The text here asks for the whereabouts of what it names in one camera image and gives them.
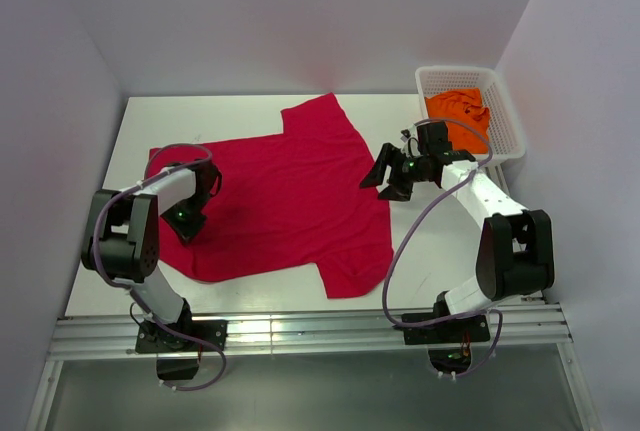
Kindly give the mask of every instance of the white laundry basket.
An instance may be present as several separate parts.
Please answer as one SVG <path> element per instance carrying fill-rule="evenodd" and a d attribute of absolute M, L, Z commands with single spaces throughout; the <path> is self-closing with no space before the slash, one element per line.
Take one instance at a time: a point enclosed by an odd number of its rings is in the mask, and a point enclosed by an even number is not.
<path fill-rule="evenodd" d="M 491 111 L 489 141 L 493 148 L 491 164 L 521 158 L 525 152 L 520 122 L 506 87 L 495 71 L 472 66 L 423 66 L 416 71 L 422 115 L 428 118 L 424 98 L 458 88 L 479 88 L 482 101 Z M 475 155 L 482 159 L 486 155 Z"/>

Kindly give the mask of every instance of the red cloth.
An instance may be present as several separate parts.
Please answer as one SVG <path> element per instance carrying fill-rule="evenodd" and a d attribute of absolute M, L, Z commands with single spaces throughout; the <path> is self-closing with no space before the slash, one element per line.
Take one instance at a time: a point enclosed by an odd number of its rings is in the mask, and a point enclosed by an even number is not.
<path fill-rule="evenodd" d="M 160 259 L 208 282 L 316 263 L 327 297 L 367 294 L 393 255 L 389 203 L 358 187 L 371 154 L 333 94 L 283 110 L 282 120 L 283 134 L 205 144 L 222 188 L 188 246 L 161 220 Z M 151 172 L 199 156 L 169 149 Z"/>

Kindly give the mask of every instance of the gray floor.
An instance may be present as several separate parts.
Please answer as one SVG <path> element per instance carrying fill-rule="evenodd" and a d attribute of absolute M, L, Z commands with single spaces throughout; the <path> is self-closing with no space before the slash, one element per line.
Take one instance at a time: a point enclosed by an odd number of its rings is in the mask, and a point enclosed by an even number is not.
<path fill-rule="evenodd" d="M 433 377 L 426 359 L 424 349 L 236 357 L 222 381 L 194 393 L 159 388 L 152 360 L 69 362 L 47 429 L 579 429 L 555 346 L 499 349 L 455 384 Z"/>

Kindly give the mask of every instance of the white wall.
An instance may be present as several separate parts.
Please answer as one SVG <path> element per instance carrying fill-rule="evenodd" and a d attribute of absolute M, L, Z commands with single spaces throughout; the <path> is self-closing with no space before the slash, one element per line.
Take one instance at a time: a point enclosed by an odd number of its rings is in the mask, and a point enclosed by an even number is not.
<path fill-rule="evenodd" d="M 531 0 L 499 69 L 528 136 L 513 194 L 554 225 L 559 299 L 606 429 L 640 419 L 640 0 Z"/>
<path fill-rule="evenodd" d="M 65 0 L 0 0 L 0 427 L 23 429 L 121 116 Z"/>
<path fill-rule="evenodd" d="M 495 66 L 528 0 L 70 0 L 133 95 L 413 91 Z"/>

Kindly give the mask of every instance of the table top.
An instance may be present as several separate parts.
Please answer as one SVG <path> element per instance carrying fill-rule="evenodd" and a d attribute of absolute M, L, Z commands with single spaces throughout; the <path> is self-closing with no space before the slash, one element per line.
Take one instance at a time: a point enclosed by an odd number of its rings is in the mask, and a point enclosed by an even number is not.
<path fill-rule="evenodd" d="M 105 188 L 131 186 L 142 176 L 149 149 L 174 142 L 206 143 L 282 132 L 280 110 L 315 96 L 212 96 L 131 98 L 104 181 Z M 338 95 L 347 117 L 372 155 L 385 142 L 401 144 L 400 131 L 421 119 L 417 94 Z M 414 188 L 408 203 L 391 203 L 393 247 L 397 249 L 418 214 L 441 190 L 433 183 Z M 475 273 L 480 230 L 464 208 L 447 198 L 418 229 L 391 282 L 393 308 L 431 307 L 436 296 Z M 221 283 L 202 283 L 160 262 L 171 286 L 194 313 L 262 313 L 381 308 L 378 286 L 366 296 L 327 299 L 314 264 Z M 67 316 L 121 315 L 131 299 L 80 265 Z"/>

